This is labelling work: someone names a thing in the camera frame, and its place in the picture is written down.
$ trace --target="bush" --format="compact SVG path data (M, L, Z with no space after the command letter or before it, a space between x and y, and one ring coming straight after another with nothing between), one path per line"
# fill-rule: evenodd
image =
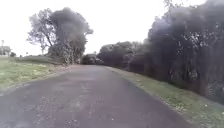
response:
M96 54L87 54L82 57L81 64L103 65L103 61L96 57Z

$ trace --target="sky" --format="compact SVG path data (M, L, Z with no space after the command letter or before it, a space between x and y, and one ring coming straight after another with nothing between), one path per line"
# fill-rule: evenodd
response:
M29 17L39 10L69 7L82 14L91 29L85 53L98 52L101 46L119 41L143 41L156 16L164 12L163 0L1 0L0 40L17 55L41 54L39 46L26 41ZM191 5L205 0L188 0Z

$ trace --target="grass verge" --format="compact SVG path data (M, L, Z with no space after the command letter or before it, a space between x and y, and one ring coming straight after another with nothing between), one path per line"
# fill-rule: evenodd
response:
M158 97L197 128L224 128L224 106L193 92L149 77L108 67L148 94Z
M50 65L47 64L18 63L0 58L0 89L47 75L49 69Z

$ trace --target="asphalt road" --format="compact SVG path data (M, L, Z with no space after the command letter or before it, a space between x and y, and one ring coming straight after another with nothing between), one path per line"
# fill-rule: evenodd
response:
M192 128L118 74L96 66L0 96L0 128Z

